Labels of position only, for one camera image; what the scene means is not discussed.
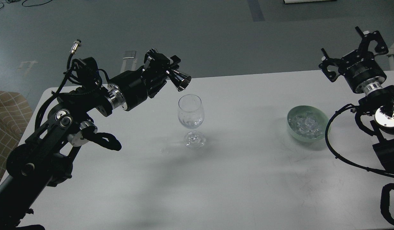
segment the glass bowl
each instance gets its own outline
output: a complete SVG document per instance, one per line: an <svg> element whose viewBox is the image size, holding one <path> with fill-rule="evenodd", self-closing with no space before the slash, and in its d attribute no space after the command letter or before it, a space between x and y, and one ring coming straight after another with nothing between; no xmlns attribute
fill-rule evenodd
<svg viewBox="0 0 394 230"><path fill-rule="evenodd" d="M311 143L324 138L328 117L312 106L296 106L286 117L288 132L302 142Z"/></svg>

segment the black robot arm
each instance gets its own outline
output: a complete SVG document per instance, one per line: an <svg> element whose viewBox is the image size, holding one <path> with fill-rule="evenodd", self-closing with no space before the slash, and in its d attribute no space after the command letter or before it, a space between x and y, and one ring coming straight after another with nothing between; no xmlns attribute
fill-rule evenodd
<svg viewBox="0 0 394 230"><path fill-rule="evenodd" d="M358 106L348 104L335 112L327 123L325 131L326 144L335 158L351 166L367 170L368 172L394 178L394 138L387 140L382 134L382 131L388 134L394 134L394 86L387 86L385 88L381 86L387 76L375 61L375 56L387 54L388 48L379 31L372 33L369 31L362 32L359 27L356 27L356 31L362 37L359 48L344 57L340 59L330 58L322 48L324 57L322 58L322 63L319 64L319 68L326 77L331 82L334 82L340 75L343 75L353 93L365 93L365 97L359 100ZM377 42L375 46L376 54L368 51L371 41ZM339 74L329 71L327 68L330 65L337 67ZM355 113L356 124L362 131L377 137L378 143L372 147L385 170L372 169L353 163L341 156L331 146L328 138L329 127L338 115L347 110ZM363 115L374 116L374 120L370 121L373 129L369 129L363 124L361 120ZM381 213L390 224L394 225L394 219L389 212L390 190L394 190L394 184L388 184L383 187Z"/></svg>
<svg viewBox="0 0 394 230"><path fill-rule="evenodd" d="M96 108L107 117L120 106L129 111L147 97L153 98L168 78L178 91L190 83L191 77L178 71L180 59L177 56L167 58L151 49L145 55L145 65L136 71L126 71L111 79L104 72L108 82L108 88L105 88L94 58L72 60L79 44L77 40L72 47L61 86L39 109L35 132L8 157L10 176L0 185L0 229L15 229L25 214L33 213L30 207L46 186L55 187L70 179L73 160L88 141L110 150L121 149L120 142L112 134L97 132L88 115L90 110ZM61 93L66 80L80 87ZM58 104L49 111L47 121L41 124L46 108L54 99ZM69 154L61 154L61 149L68 143L72 145ZM28 229L43 227L29 226Z"/></svg>

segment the gray floor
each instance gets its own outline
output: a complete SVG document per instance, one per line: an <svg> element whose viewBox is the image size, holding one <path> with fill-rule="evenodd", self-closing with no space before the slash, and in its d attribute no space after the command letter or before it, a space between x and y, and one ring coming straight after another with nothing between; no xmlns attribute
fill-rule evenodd
<svg viewBox="0 0 394 230"><path fill-rule="evenodd" d="M342 57L358 47L355 26L379 30L391 45L394 0L286 5L283 0L53 0L29 8L21 2L5 4L0 9L0 90L22 93L34 109L42 92L61 82L77 38L83 46L75 57L94 57L111 77L120 72L125 51L136 50L140 66L150 48L178 55L180 70L193 77L213 77L316 70L320 48ZM385 57L377 60L388 70Z"/></svg>

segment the plaid chair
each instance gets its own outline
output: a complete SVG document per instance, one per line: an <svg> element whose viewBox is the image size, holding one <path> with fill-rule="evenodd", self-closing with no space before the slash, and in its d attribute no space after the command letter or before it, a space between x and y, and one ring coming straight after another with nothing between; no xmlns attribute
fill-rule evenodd
<svg viewBox="0 0 394 230"><path fill-rule="evenodd" d="M32 116L27 100L19 93L0 91L0 181L5 163Z"/></svg>

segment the screw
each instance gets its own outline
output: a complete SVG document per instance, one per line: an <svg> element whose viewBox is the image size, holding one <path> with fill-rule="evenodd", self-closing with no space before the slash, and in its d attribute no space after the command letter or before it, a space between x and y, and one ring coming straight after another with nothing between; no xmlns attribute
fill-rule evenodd
<svg viewBox="0 0 394 230"><path fill-rule="evenodd" d="M58 111L57 114L55 115L55 120L58 120L61 118L61 116L67 115L67 114L69 114L69 112L65 109L62 109L62 110Z"/></svg>
<svg viewBox="0 0 394 230"><path fill-rule="evenodd" d="M68 126L70 123L71 123L70 118L63 117L62 120L61 120L61 125L62 125L63 127Z"/></svg>
<svg viewBox="0 0 394 230"><path fill-rule="evenodd" d="M33 163L27 163L25 166L22 168L21 173L24 176L28 176L30 173L32 173L35 169L35 166Z"/></svg>

